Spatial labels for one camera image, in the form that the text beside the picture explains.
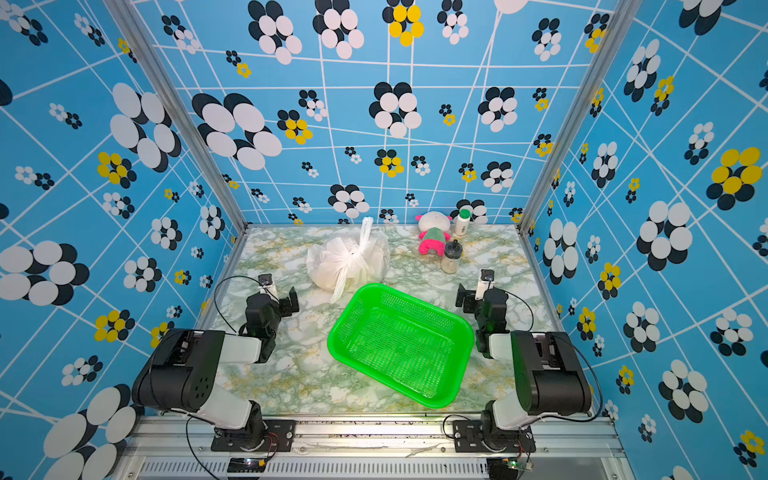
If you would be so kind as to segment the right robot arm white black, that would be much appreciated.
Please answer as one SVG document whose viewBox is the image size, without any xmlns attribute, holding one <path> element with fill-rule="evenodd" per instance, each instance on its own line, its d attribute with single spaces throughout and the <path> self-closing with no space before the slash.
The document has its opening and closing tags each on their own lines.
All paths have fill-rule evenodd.
<svg viewBox="0 0 768 480">
<path fill-rule="evenodd" d="M 474 290 L 460 285 L 456 295 L 456 306 L 476 320 L 479 353 L 511 363 L 515 391 L 488 402 L 479 421 L 481 448 L 494 453 L 531 452 L 530 426 L 541 420 L 587 423 L 596 418 L 578 349 L 561 332 L 508 329 L 510 296 L 488 276 Z"/>
</svg>

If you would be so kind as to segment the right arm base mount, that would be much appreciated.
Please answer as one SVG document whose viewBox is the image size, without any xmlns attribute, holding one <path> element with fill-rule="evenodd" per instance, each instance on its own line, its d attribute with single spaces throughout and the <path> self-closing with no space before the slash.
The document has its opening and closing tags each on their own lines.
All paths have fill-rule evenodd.
<svg viewBox="0 0 768 480">
<path fill-rule="evenodd" d="M 537 447 L 530 428 L 500 430 L 489 422 L 464 417 L 449 419 L 446 434 L 457 453 L 532 454 Z"/>
</svg>

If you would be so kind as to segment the white plastic bag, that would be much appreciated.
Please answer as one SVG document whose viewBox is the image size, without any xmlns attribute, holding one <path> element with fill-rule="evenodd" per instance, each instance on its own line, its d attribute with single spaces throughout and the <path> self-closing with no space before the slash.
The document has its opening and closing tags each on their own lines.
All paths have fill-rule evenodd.
<svg viewBox="0 0 768 480">
<path fill-rule="evenodd" d="M 345 291 L 384 279 L 390 267 L 386 236 L 373 232 L 374 220 L 365 217 L 357 237 L 337 236 L 307 253 L 306 268 L 312 282 L 331 294 L 336 303 Z"/>
</svg>

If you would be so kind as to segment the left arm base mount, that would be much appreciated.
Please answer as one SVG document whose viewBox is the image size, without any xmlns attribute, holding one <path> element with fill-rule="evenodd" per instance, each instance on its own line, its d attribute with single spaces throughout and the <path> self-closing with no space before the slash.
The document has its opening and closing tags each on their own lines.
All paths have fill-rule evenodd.
<svg viewBox="0 0 768 480">
<path fill-rule="evenodd" d="M 266 419 L 238 430 L 215 428 L 211 450 L 231 453 L 289 452 L 296 426 L 295 420 Z"/>
</svg>

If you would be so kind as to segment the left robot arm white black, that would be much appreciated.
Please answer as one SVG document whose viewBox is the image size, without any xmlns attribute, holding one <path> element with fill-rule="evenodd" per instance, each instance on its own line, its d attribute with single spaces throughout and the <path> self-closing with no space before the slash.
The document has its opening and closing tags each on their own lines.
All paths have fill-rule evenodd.
<svg viewBox="0 0 768 480">
<path fill-rule="evenodd" d="M 132 386 L 132 400 L 171 411 L 213 427 L 215 452 L 288 452 L 296 422 L 267 420 L 254 400 L 240 398 L 216 383 L 220 366 L 269 360 L 282 319 L 300 310 L 295 288 L 280 298 L 272 277 L 255 279 L 257 293 L 246 299 L 245 324 L 236 333 L 172 328 L 154 347 Z"/>
</svg>

